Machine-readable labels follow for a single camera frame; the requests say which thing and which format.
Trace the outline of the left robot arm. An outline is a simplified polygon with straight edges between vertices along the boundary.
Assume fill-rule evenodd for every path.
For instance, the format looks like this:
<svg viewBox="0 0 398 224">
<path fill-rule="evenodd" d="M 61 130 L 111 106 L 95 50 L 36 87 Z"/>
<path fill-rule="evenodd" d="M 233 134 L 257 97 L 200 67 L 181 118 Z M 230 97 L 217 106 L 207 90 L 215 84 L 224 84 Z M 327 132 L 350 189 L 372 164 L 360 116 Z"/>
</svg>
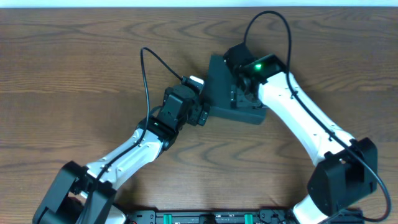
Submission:
<svg viewBox="0 0 398 224">
<path fill-rule="evenodd" d="M 166 88 L 159 114 L 144 118 L 125 143 L 85 166 L 66 163 L 36 210 L 33 223 L 125 223 L 126 215 L 114 210 L 116 192 L 166 151 L 184 124 L 205 124 L 210 107 L 203 102 L 202 89 L 201 84 Z"/>
</svg>

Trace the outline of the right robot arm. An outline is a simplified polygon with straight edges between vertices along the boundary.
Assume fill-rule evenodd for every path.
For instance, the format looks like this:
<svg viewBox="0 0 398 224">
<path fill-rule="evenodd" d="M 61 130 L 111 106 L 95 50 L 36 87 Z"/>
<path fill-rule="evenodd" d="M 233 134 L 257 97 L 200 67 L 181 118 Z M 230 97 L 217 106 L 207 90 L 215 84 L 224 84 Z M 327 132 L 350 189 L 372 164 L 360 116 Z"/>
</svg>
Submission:
<svg viewBox="0 0 398 224">
<path fill-rule="evenodd" d="M 321 223 L 379 186 L 377 148 L 336 125 L 301 89 L 289 63 L 275 55 L 224 56 L 238 83 L 271 109 L 301 142 L 315 170 L 308 195 L 292 209 L 299 223 Z"/>
</svg>

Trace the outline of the dark green box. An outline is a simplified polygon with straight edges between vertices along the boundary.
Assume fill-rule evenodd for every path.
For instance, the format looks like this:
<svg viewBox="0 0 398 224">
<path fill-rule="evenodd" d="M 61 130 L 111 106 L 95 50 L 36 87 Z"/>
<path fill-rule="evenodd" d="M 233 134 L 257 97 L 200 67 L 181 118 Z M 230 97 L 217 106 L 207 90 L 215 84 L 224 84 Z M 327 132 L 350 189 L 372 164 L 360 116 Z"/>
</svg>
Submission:
<svg viewBox="0 0 398 224">
<path fill-rule="evenodd" d="M 204 99 L 210 104 L 210 116 L 239 121 L 249 124 L 261 124 L 266 117 L 265 108 L 243 106 L 238 108 L 236 80 L 229 71 L 221 55 L 210 57 L 207 78 L 204 85 Z"/>
</svg>

